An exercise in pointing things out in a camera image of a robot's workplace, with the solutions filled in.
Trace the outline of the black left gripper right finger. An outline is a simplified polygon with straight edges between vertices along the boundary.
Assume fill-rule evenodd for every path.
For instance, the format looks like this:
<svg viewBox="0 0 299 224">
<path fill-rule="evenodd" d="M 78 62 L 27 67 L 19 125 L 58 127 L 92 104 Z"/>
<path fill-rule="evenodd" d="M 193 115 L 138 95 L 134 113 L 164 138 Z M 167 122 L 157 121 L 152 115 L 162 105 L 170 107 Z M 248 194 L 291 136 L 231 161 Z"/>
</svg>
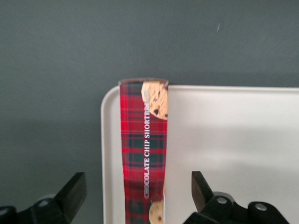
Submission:
<svg viewBox="0 0 299 224">
<path fill-rule="evenodd" d="M 197 211 L 185 224 L 232 224 L 233 202 L 224 195 L 216 195 L 200 171 L 192 172 L 192 198 Z"/>
</svg>

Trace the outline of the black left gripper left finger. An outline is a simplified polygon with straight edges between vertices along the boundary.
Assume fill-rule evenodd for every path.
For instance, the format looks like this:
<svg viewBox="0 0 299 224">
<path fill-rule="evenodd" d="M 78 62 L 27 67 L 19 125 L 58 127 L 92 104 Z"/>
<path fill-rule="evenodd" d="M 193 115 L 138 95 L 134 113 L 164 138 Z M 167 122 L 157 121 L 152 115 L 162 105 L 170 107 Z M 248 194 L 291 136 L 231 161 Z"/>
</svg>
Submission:
<svg viewBox="0 0 299 224">
<path fill-rule="evenodd" d="M 31 207 L 35 224 L 70 224 L 87 196 L 86 175 L 77 172 L 53 198 Z"/>
</svg>

